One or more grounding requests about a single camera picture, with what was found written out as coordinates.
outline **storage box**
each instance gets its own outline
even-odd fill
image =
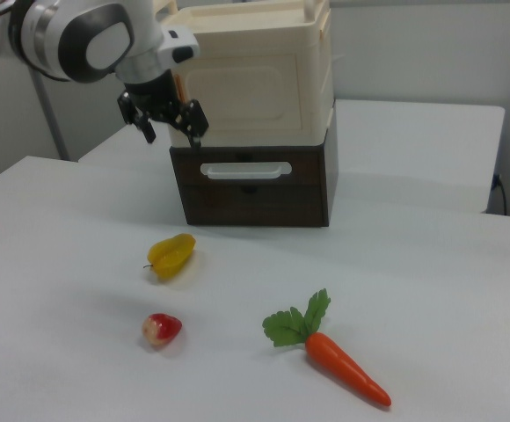
[[[198,99],[210,128],[204,147],[316,146],[333,105],[328,0],[185,8],[200,57],[173,74],[182,99]],[[171,128],[171,144],[188,140]]]
[[[337,128],[327,0],[186,8],[200,57],[174,70],[210,128],[200,150],[170,128],[189,224],[327,226],[337,184]]]

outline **white wall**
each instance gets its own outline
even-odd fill
[[[26,67],[0,61],[0,173],[25,156],[58,158]]]
[[[332,13],[338,98],[497,105],[510,214],[510,4],[343,7]],[[491,209],[501,211],[501,199]]]
[[[116,102],[124,84],[114,75],[95,84],[44,78],[44,86],[70,160],[77,161],[124,127]]]

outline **drawer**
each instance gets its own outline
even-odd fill
[[[195,225],[324,225],[318,186],[179,186],[186,220]]]
[[[180,185],[185,186],[223,186],[223,185],[302,185],[318,186],[321,183],[321,151],[319,147],[303,149],[296,148],[260,148],[242,150],[234,149],[191,149],[171,148],[171,160],[175,177]],[[288,172],[279,174],[276,178],[269,178],[268,172],[255,180],[244,180],[241,177],[227,180],[210,178],[206,173],[209,164],[223,167],[223,164],[240,164],[238,167],[260,168],[273,167],[279,163],[287,164]]]

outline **toy vegetable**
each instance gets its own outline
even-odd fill
[[[323,289],[310,298],[304,316],[296,308],[272,314],[263,321],[266,336],[275,347],[305,344],[308,355],[320,366],[368,399],[390,406],[390,396],[333,340],[317,332],[330,301]]]

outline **toy fruit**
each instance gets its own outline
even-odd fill
[[[183,268],[195,244],[194,237],[186,233],[154,244],[148,252],[151,271],[160,279],[173,277]]]
[[[152,314],[143,322],[142,333],[152,346],[161,346],[173,340],[182,327],[174,316]]]

